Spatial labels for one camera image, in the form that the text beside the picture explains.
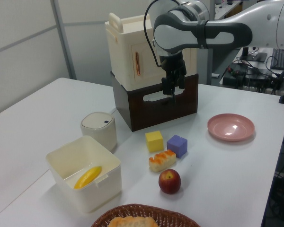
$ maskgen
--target white wall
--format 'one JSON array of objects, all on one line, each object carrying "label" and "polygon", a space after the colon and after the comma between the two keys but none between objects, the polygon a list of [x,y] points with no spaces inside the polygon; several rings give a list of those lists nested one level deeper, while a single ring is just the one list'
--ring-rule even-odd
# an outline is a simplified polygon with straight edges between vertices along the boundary
[{"label": "white wall", "polygon": [[52,5],[51,0],[0,0],[0,112],[69,77]]},{"label": "white wall", "polygon": [[111,85],[110,58],[104,23],[143,15],[149,0],[55,0],[63,38],[78,80]]}]

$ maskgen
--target white bin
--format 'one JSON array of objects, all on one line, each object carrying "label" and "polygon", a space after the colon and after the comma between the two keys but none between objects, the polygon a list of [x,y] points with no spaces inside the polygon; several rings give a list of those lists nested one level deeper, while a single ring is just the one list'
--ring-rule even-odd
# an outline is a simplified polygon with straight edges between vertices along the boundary
[{"label": "white bin", "polygon": [[[122,189],[120,160],[90,136],[49,153],[46,160],[63,194],[82,212],[95,210]],[[77,180],[94,166],[102,166],[100,175],[87,186],[74,189]]]},{"label": "white bin", "polygon": [[83,135],[91,136],[109,151],[117,144],[115,118],[109,113],[91,113],[81,121],[80,127]]}]

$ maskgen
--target purple sponge block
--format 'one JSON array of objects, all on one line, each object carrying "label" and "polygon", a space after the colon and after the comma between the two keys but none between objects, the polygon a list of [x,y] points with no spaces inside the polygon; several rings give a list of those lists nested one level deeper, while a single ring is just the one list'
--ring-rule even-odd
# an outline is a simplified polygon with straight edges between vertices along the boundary
[{"label": "purple sponge block", "polygon": [[177,158],[181,158],[187,152],[187,139],[174,135],[167,141],[167,149],[176,153]]}]

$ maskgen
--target bread roll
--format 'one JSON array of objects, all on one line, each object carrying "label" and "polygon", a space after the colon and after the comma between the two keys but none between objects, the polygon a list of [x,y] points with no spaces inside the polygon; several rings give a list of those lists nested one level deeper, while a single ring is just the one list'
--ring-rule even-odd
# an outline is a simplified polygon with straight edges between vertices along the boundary
[{"label": "bread roll", "polygon": [[108,227],[159,227],[151,217],[117,217],[110,221]]},{"label": "bread roll", "polygon": [[159,172],[174,164],[175,161],[176,154],[171,150],[166,150],[164,152],[156,154],[154,157],[150,157],[148,164],[151,171]]}]

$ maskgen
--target black device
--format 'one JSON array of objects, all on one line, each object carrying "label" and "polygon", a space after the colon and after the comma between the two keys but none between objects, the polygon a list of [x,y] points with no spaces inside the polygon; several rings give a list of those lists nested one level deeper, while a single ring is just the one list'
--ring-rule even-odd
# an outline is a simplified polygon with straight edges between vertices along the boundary
[{"label": "black device", "polygon": [[244,85],[244,79],[247,72],[247,65],[241,63],[232,63],[226,69],[223,76],[223,85],[235,88]]},{"label": "black device", "polygon": [[241,61],[258,61],[265,62],[267,53],[262,52],[249,52],[248,47],[243,47],[242,55],[240,57]]},{"label": "black device", "polygon": [[245,76],[244,85],[247,87],[270,88],[271,76],[269,76],[269,70],[258,68],[248,69]]},{"label": "black device", "polygon": [[284,70],[284,49],[273,49],[270,69]]}]

